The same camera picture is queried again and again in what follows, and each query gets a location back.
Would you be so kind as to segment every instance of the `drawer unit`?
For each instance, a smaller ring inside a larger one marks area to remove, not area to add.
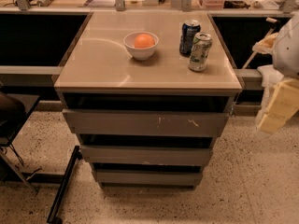
[[[206,12],[140,15],[93,13],[55,83],[64,117],[102,187],[196,187],[242,87]],[[178,28],[194,19],[213,37],[203,73],[190,71],[178,51]],[[159,35],[150,59],[128,59],[119,46],[132,29]]]

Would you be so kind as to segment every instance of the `blue can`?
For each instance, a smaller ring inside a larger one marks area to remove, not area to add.
[[[200,32],[200,29],[201,27],[197,20],[188,20],[184,22],[179,44],[180,54],[183,56],[190,56],[194,36]]]

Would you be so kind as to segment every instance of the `speckled floor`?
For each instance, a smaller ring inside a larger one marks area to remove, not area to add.
[[[65,224],[299,223],[299,118],[275,135],[257,137],[254,117],[229,118],[195,189],[101,189],[78,161],[59,217]],[[78,141],[57,111],[33,113],[14,145],[22,171],[63,172]],[[46,223],[57,185],[0,182],[0,223]]]

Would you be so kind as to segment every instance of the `silver can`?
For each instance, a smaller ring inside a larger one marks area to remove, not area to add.
[[[194,36],[189,69],[195,72],[201,72],[206,69],[206,58],[212,44],[213,40],[210,34],[197,33]]]

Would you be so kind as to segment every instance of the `soda can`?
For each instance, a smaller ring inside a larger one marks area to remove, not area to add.
[[[201,72],[206,69],[206,58],[212,44],[213,40],[210,34],[197,33],[194,36],[189,69],[195,72]]]
[[[180,37],[179,52],[183,56],[190,56],[192,42],[195,34],[200,32],[200,25],[197,20],[185,21],[182,25],[182,33]]]

